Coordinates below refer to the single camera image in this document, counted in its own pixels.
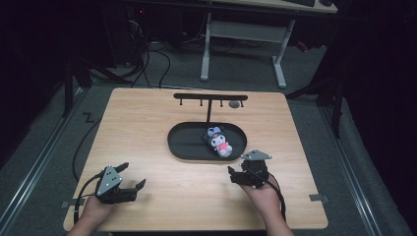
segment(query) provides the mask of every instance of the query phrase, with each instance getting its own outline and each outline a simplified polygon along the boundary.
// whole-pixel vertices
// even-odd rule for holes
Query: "hand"
[[[271,175],[269,175],[268,180],[279,189],[278,183]],[[281,215],[279,197],[271,185],[264,184],[259,189],[245,185],[240,185],[240,187],[249,196],[252,204],[260,213],[268,236],[294,235]]]
[[[98,198],[90,196],[87,199],[86,206],[79,221],[67,235],[90,235],[92,231],[107,219],[112,209],[113,205],[102,204]]]

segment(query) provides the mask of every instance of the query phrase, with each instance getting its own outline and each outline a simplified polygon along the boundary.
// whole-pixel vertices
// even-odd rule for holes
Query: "toy ears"
[[[220,128],[214,127],[214,128],[208,128],[208,135],[211,137],[216,133],[221,132]]]

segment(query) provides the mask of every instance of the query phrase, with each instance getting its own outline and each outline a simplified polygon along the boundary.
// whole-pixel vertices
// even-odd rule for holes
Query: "stuffed toy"
[[[232,146],[226,141],[223,127],[208,128],[208,133],[204,140],[208,146],[214,148],[220,157],[228,157],[232,151]]]

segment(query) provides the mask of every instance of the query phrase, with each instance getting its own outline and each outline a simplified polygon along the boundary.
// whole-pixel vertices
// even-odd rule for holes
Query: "black cable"
[[[136,57],[136,54],[138,53],[138,52],[141,52],[141,46],[138,46],[136,49],[135,49],[135,52],[134,52],[134,55],[133,55],[133,58],[135,58]],[[143,67],[143,63],[141,63],[142,61],[141,61],[141,58],[138,60],[138,62],[136,63],[136,66],[135,66],[135,68],[132,70],[132,71],[130,71],[130,72],[127,72],[127,73],[125,73],[125,74],[123,74],[123,75],[114,75],[113,73],[111,73],[110,71],[108,71],[107,69],[105,69],[105,68],[101,68],[100,66],[98,66],[98,65],[93,65],[91,62],[89,62],[88,63],[88,67],[90,67],[90,68],[93,68],[93,69],[96,69],[100,74],[102,74],[102,73],[104,73],[104,74],[102,74],[102,75],[104,75],[104,77],[102,77],[102,76],[100,76],[100,75],[98,75],[98,74],[96,74],[96,73],[94,73],[93,71],[91,71],[91,70],[89,70],[89,74],[92,76],[92,77],[94,77],[94,78],[97,78],[97,79],[99,79],[99,80],[108,80],[108,79],[114,79],[114,80],[116,80],[116,81],[119,81],[119,82],[124,82],[123,80],[124,79],[126,79],[126,78],[128,78],[128,77],[131,77],[131,76],[133,76],[133,75],[135,75],[135,74],[137,74],[141,69],[142,69],[142,67]]]
[[[145,76],[145,80],[147,80],[147,83],[148,83],[148,88],[149,88],[149,89],[153,89],[152,85],[151,85],[151,84],[150,84],[150,82],[149,82],[149,79],[148,79],[148,76],[147,76],[147,72],[146,72],[146,71],[144,71],[144,76]]]
[[[100,118],[100,119],[98,119],[90,128],[89,128],[89,130],[84,134],[84,136],[83,136],[83,139],[80,141],[80,143],[79,143],[79,145],[78,145],[78,147],[77,147],[77,149],[76,149],[76,152],[74,153],[74,156],[73,156],[73,164],[72,164],[72,168],[73,168],[73,175],[74,175],[74,178],[76,179],[76,181],[77,182],[79,182],[80,181],[80,178],[77,176],[77,173],[76,173],[76,158],[77,158],[77,155],[78,155],[78,152],[80,151],[80,149],[81,149],[81,146],[83,145],[83,143],[84,143],[84,141],[86,140],[86,138],[87,138],[87,136],[89,135],[89,133],[92,131],[92,129],[94,129],[94,127],[101,121],[101,119],[102,118]]]
[[[197,40],[206,38],[205,36],[201,36],[201,34],[202,34],[203,29],[205,28],[207,17],[208,17],[208,14],[205,13],[205,16],[203,17],[202,25],[200,26],[199,32],[197,32],[196,36],[192,37],[191,39],[183,41],[182,44],[184,46],[188,47],[188,45],[186,45],[186,43],[188,43],[188,42],[193,42],[193,41],[197,41]]]
[[[281,194],[281,190],[278,184],[278,181],[276,181],[275,176],[273,176],[272,174],[270,174],[268,172],[268,175],[272,176],[272,178],[275,180],[276,185],[278,185],[278,188],[276,188],[268,179],[264,179],[263,177],[259,176],[257,173],[255,173],[253,170],[249,169],[249,172],[251,172],[253,175],[255,175],[258,179],[262,180],[263,182],[269,184],[278,194],[278,198],[279,201],[281,202],[281,214],[282,214],[282,218],[286,221],[286,216],[285,216],[285,211],[286,211],[286,206],[285,206],[285,199]]]
[[[132,84],[131,84],[131,88],[133,88],[135,86],[135,83],[137,82],[137,80],[139,79],[139,77],[142,75],[142,73],[145,71],[145,69],[148,67],[148,63],[149,63],[149,47],[147,49],[147,63],[145,64],[145,66],[143,67],[143,69],[141,70],[141,72],[136,76],[136,78],[133,80]]]
[[[129,166],[129,162],[125,162],[119,166],[117,166],[116,168],[114,168],[114,170],[116,170],[117,173],[123,171],[124,169],[126,169]],[[83,196],[83,192],[86,189],[86,187],[95,179],[101,178],[103,177],[105,173],[105,169],[101,170],[98,174],[92,176],[92,178],[90,178],[83,186],[83,188],[80,190],[79,195],[77,197],[75,206],[74,206],[74,224],[76,224],[78,222],[78,220],[80,219],[80,200],[81,198],[85,197],[85,196],[92,196],[94,194],[90,194],[90,195],[84,195]]]
[[[219,38],[214,38],[216,41],[219,41],[219,42],[222,42],[222,41],[224,41],[224,40],[220,40]],[[213,52],[217,52],[217,53],[226,53],[226,52],[228,52],[228,51],[230,51],[230,50],[232,50],[234,47],[235,47],[235,40],[232,40],[232,42],[231,43],[229,43],[229,48],[227,48],[227,49],[225,49],[225,50],[223,50],[223,51],[217,51],[217,50],[214,50],[213,48],[212,48],[212,46],[209,48],[211,51],[213,51]]]
[[[269,45],[272,44],[272,42],[266,42],[266,41],[263,41],[263,42],[261,42],[257,45],[251,45],[249,43],[243,43],[243,42],[239,42],[239,41],[236,41],[235,43],[236,43],[236,45],[239,45],[239,46],[251,47],[251,48],[266,47],[266,46],[269,46]]]
[[[162,77],[159,79],[159,89],[162,89],[162,81],[163,81],[163,78],[168,73],[169,68],[171,67],[171,60],[169,59],[169,57],[166,54],[164,54],[162,52],[158,52],[158,51],[151,51],[151,52],[158,53],[158,54],[164,56],[168,60],[168,67],[166,68],[165,73],[163,73]]]
[[[204,37],[201,37],[201,38],[195,39],[193,41],[183,42],[182,45],[185,46],[185,47],[187,47],[187,48],[191,48],[191,49],[199,49],[199,48],[202,48],[202,47],[205,46],[205,43],[204,42],[201,42],[202,39],[205,39],[205,38]],[[188,45],[188,44],[191,44],[191,43],[198,44],[198,46],[190,46],[190,45]]]
[[[137,30],[138,28],[141,29],[143,27],[142,24],[141,25],[138,25],[138,23],[136,23],[134,21],[130,21],[130,23],[134,23],[135,24],[135,26],[136,26],[136,29],[135,30]],[[142,52],[145,50],[145,47],[147,46],[148,38],[149,38],[149,34],[140,34],[139,35],[138,43],[135,43],[134,42],[134,48],[133,48],[134,52],[132,54],[132,59],[131,60],[132,61],[135,61],[135,59],[137,57],[139,57],[139,58],[138,58],[138,60],[136,62],[135,68],[132,71],[127,72],[127,73],[125,73],[123,75],[120,75],[120,76],[119,75],[115,75],[115,78],[114,77],[108,77],[106,75],[104,75],[104,77],[102,77],[102,76],[100,76],[98,74],[95,74],[91,70],[89,70],[89,74],[92,77],[95,77],[95,78],[100,79],[100,80],[118,79],[118,81],[120,81],[120,80],[126,79],[128,77],[131,77],[131,76],[139,73],[141,71],[141,69],[143,69],[143,67],[144,67],[143,60],[142,60]]]

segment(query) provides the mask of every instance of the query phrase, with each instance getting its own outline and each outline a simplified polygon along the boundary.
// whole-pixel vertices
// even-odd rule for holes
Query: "wooden table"
[[[320,229],[328,225],[285,96],[278,92],[117,88],[111,94],[89,158],[76,190],[106,165],[129,162],[121,172],[121,188],[133,188],[144,178],[145,187],[135,202],[117,205],[99,228],[102,231],[187,231],[263,229],[264,223],[246,194],[230,182],[227,166],[241,171],[234,161],[187,161],[174,156],[168,132],[185,121],[206,121],[207,103],[179,100],[175,92],[244,94],[237,109],[212,103],[212,122],[232,123],[248,138],[247,151],[272,155],[268,170],[278,180],[286,200],[287,222],[293,229]],[[85,190],[92,193],[95,182]],[[64,228],[73,226],[70,207]]]

